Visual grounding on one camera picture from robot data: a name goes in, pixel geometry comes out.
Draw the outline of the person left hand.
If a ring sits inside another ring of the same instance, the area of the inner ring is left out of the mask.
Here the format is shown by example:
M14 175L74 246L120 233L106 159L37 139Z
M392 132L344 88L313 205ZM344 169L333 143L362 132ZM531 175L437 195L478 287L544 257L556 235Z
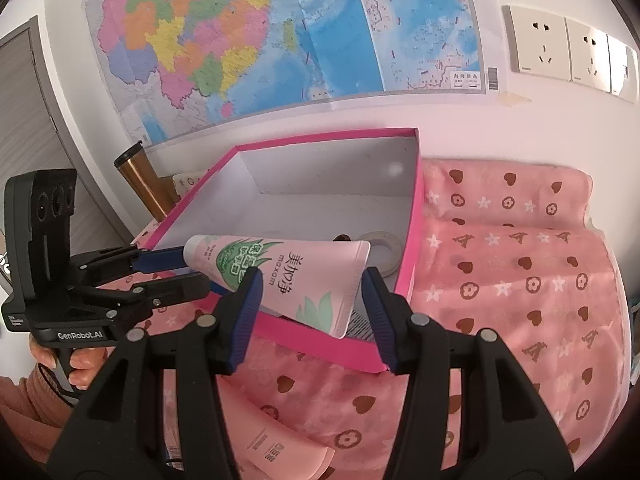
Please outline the person left hand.
M49 370L56 369L56 355L52 349L41 347L32 335L29 336L28 344L30 353L39 364ZM79 390L87 390L107 357L108 349L103 347L74 350L68 360L72 370L65 374L70 385Z

